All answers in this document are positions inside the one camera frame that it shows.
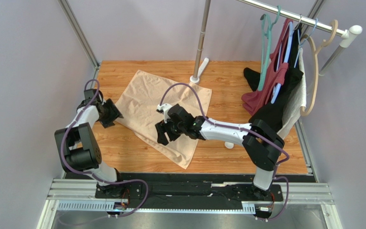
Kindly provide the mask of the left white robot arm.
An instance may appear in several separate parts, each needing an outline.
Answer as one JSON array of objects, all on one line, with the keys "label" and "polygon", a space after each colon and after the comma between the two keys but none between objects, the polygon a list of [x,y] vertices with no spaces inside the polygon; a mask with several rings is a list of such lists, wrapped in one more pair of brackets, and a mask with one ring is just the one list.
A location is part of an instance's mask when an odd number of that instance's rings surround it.
[{"label": "left white robot arm", "polygon": [[84,96],[71,123],[54,133],[61,166],[66,172],[94,179],[103,195],[121,197],[125,192],[125,186],[119,184],[121,175],[103,162],[92,127],[96,122],[104,128],[114,126],[123,115],[111,99],[104,99],[100,90],[86,89]]}]

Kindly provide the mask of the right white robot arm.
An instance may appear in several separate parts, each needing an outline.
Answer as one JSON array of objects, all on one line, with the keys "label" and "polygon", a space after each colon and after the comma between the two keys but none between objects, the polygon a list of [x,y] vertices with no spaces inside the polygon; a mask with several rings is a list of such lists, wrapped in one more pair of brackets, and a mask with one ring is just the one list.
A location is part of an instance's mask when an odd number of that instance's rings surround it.
[{"label": "right white robot arm", "polygon": [[192,116],[179,104],[157,106],[163,114],[155,125],[157,142],[164,146],[185,135],[194,140],[219,140],[242,146],[256,166],[253,185],[263,191],[270,189],[276,163],[284,148],[284,140],[264,121],[234,124],[208,117]]}]

